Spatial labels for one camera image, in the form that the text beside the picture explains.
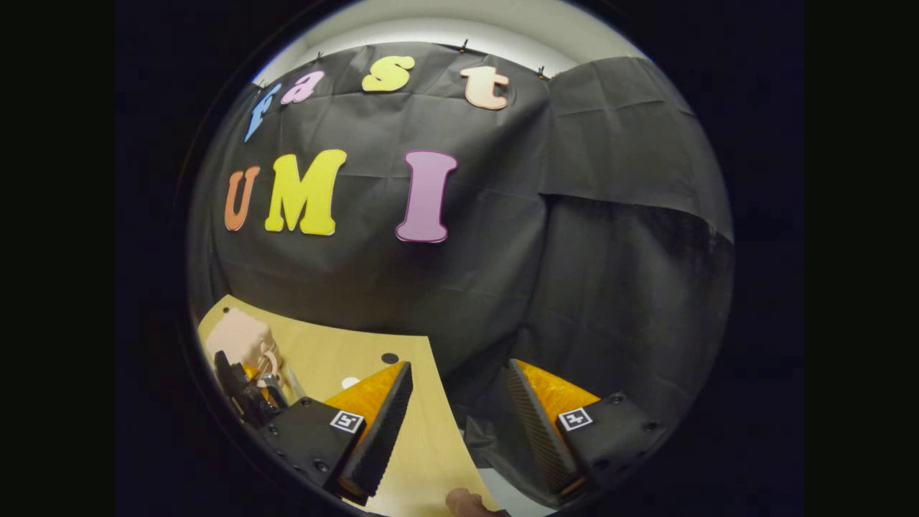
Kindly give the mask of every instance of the light wood surface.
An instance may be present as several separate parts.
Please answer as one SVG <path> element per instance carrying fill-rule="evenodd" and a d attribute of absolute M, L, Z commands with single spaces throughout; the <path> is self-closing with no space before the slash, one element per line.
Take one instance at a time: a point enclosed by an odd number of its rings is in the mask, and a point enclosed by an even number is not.
<path fill-rule="evenodd" d="M 384 353 L 412 363 L 414 391 L 389 466 L 377 495 L 359 508 L 392 517 L 449 516 L 444 498 L 453 488 L 462 487 L 482 494 L 485 507 L 497 510 L 456 427 L 426 337 L 322 327 L 263 311 L 228 295 L 201 321 L 201 342 L 220 321 L 223 307 L 237 308 L 267 323 L 306 395 L 320 401 L 341 391 L 346 377 L 364 379 L 389 366 L 380 358 Z M 293 401 L 289 379 L 285 381 L 285 395 Z"/>

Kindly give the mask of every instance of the letter cutout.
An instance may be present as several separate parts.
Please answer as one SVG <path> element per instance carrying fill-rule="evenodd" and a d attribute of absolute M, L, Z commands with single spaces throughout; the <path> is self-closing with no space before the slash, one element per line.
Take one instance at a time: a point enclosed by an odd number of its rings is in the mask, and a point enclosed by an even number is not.
<path fill-rule="evenodd" d="M 243 178 L 243 171 L 237 170 L 230 176 L 230 191 L 227 192 L 227 204 L 223 209 L 223 224 L 231 232 L 242 228 L 245 223 L 245 216 L 249 213 L 249 199 L 252 198 L 252 185 L 255 183 L 259 170 L 258 167 L 249 167 L 245 170 L 243 200 L 239 204 L 237 213 L 233 212 L 233 204 L 236 203 L 236 188 L 239 187 L 239 180 Z"/>
<path fill-rule="evenodd" d="M 391 92 L 408 83 L 409 73 L 406 70 L 412 68 L 414 68 L 413 57 L 386 56 L 378 59 L 370 67 L 370 75 L 366 75 L 360 84 L 367 92 Z"/>
<path fill-rule="evenodd" d="M 457 159 L 437 151 L 411 151 L 405 163 L 412 168 L 405 220 L 396 227 L 399 240 L 409 242 L 442 242 L 447 228 L 440 223 L 440 213 L 447 189 L 447 174 L 457 167 Z"/>
<path fill-rule="evenodd" d="M 271 190 L 271 207 L 265 220 L 265 229 L 279 232 L 287 219 L 288 230 L 293 231 L 300 213 L 300 230 L 304 234 L 330 236 L 335 233 L 332 220 L 332 187 L 338 168 L 345 163 L 347 153 L 339 149 L 322 151 L 312 160 L 303 179 L 297 169 L 297 156 L 283 155 L 275 160 L 275 186 Z"/>
<path fill-rule="evenodd" d="M 252 120 L 249 121 L 249 132 L 245 134 L 243 142 L 248 142 L 249 137 L 252 136 L 252 133 L 254 133 L 255 130 L 258 129 L 258 126 L 262 124 L 262 115 L 268 111 L 268 106 L 271 106 L 271 99 L 274 98 L 275 94 L 280 89 L 281 84 L 277 83 L 275 87 L 271 88 L 271 91 L 268 92 L 268 95 L 262 98 L 262 100 L 260 100 L 258 104 L 255 105 L 255 108 L 252 110 Z"/>
<path fill-rule="evenodd" d="M 493 66 L 477 66 L 460 70 L 459 74 L 469 77 L 466 82 L 466 100 L 472 106 L 485 109 L 501 109 L 507 106 L 507 99 L 494 96 L 494 85 L 507 85 L 507 77 L 498 75 Z"/>
<path fill-rule="evenodd" d="M 315 72 L 310 72 L 300 79 L 297 79 L 297 82 L 294 84 L 294 87 L 288 90 L 288 93 L 284 94 L 284 97 L 281 98 L 281 104 L 290 104 L 291 102 L 302 102 L 312 95 L 312 91 L 316 88 L 316 85 L 325 77 L 325 72 L 322 70 L 316 70 Z"/>

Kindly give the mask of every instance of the white wall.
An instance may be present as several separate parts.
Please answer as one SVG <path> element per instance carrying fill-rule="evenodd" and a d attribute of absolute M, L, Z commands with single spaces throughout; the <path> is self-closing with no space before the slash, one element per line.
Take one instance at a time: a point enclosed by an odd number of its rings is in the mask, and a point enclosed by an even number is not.
<path fill-rule="evenodd" d="M 365 0 L 307 30 L 253 80 L 268 83 L 316 58 L 360 45 L 427 41 L 499 55 L 552 76 L 580 63 L 645 57 L 618 32 L 559 0 Z"/>

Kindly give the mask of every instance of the textured rubber pad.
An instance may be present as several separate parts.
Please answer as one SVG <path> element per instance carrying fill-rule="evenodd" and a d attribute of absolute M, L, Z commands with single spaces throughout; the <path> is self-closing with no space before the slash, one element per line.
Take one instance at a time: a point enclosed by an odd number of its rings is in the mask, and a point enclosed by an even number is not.
<path fill-rule="evenodd" d="M 561 493 L 581 475 L 516 360 L 510 361 L 507 386 L 547 488 L 552 493 Z"/>
<path fill-rule="evenodd" d="M 376 495 L 399 437 L 412 389 L 412 364 L 406 362 L 392 382 L 373 425 L 345 463 L 339 477 L 347 492 L 342 493 L 344 497 L 365 504 L 367 497 Z"/>

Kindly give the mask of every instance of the black fabric backdrop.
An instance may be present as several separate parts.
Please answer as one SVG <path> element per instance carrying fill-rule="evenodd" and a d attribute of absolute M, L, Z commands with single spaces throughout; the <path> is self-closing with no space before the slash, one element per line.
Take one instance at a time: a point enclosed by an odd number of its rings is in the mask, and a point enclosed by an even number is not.
<path fill-rule="evenodd" d="M 411 55 L 396 92 L 363 92 L 376 60 Z M 510 79 L 501 110 L 464 97 L 460 70 Z M 307 100 L 280 97 L 311 70 Z M 392 43 L 324 56 L 264 90 L 241 93 L 212 143 L 190 214 L 189 286 L 201 317 L 226 293 L 332 327 L 427 335 L 478 465 L 530 497 L 540 485 L 505 391 L 517 357 L 597 394 L 623 390 L 671 429 L 701 388 L 731 300 L 732 224 L 720 172 L 685 101 L 649 61 L 587 63 L 551 80 L 492 55 Z M 347 161 L 335 181 L 333 236 L 264 228 L 272 164 L 301 174 L 326 149 Z M 448 239 L 407 243 L 406 152 L 437 150 L 447 181 Z M 223 224 L 232 172 L 261 167 L 248 217 Z"/>

